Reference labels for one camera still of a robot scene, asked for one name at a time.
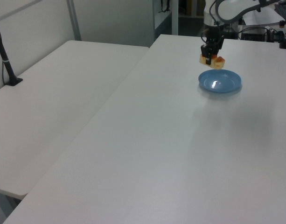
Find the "black cable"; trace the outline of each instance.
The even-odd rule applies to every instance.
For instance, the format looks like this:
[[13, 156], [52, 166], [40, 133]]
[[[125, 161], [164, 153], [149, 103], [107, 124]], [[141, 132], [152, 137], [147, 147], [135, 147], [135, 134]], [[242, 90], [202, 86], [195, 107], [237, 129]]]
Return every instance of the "black cable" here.
[[4, 81], [4, 62], [2, 62], [2, 80], [3, 80], [3, 84], [5, 85], [5, 81]]
[[245, 29], [239, 31], [237, 34], [240, 34], [240, 33], [244, 32], [244, 31], [253, 30], [253, 29], [266, 29], [267, 31], [269, 31], [269, 29], [267, 29], [265, 27], [248, 27], [248, 28], [245, 28]]
[[2, 61], [2, 80], [3, 80], [3, 84], [5, 85], [5, 80], [4, 80], [4, 62], [3, 61]]

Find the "white panel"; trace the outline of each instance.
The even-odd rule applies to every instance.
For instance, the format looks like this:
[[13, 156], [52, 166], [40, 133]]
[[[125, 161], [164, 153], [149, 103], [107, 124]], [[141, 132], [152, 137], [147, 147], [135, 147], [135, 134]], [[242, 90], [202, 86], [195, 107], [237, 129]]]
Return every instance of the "white panel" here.
[[17, 12], [0, 21], [0, 32], [15, 75], [74, 40], [66, 0], [40, 1]]
[[150, 47], [154, 42], [152, 0], [76, 0], [83, 41]]

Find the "white table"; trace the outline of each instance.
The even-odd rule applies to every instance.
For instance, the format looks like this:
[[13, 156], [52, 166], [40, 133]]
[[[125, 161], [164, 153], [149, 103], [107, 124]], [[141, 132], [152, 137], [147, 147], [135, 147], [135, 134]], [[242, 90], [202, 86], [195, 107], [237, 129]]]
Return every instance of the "white table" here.
[[22, 199], [147, 50], [69, 41], [0, 89], [0, 193]]
[[286, 224], [286, 50], [225, 40], [241, 91], [161, 35], [5, 224]]

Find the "orange food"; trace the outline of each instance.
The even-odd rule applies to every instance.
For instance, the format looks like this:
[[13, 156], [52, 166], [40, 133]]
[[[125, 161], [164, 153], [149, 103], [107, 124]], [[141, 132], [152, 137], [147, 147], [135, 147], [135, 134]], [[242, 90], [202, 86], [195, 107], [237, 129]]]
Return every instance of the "orange food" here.
[[[206, 58], [203, 57], [203, 55], [200, 55], [200, 63], [201, 64], [206, 64]], [[217, 57], [216, 55], [213, 55], [211, 58], [211, 65], [207, 65], [213, 69], [222, 69], [223, 66], [225, 65], [225, 59], [223, 59], [222, 57]]]

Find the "black device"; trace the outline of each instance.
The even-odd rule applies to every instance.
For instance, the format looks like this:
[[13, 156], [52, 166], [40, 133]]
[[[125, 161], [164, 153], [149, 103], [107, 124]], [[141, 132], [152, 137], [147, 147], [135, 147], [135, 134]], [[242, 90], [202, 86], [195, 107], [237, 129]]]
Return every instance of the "black device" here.
[[9, 62], [9, 59], [8, 59], [8, 56], [7, 56], [7, 53], [5, 51], [5, 48], [3, 46], [3, 42], [2, 42], [2, 38], [0, 36], [0, 55], [2, 57], [2, 61], [5, 65], [5, 68], [8, 72], [8, 75], [9, 75], [9, 82], [5, 83], [5, 85], [10, 85], [10, 86], [15, 86], [17, 85], [18, 83], [20, 83], [22, 81], [22, 78], [18, 78], [15, 76], [13, 70], [12, 70], [12, 67], [11, 67], [11, 64]]
[[275, 4], [275, 11], [286, 21], [286, 6]]
[[286, 0], [279, 1], [279, 5], [286, 5]]

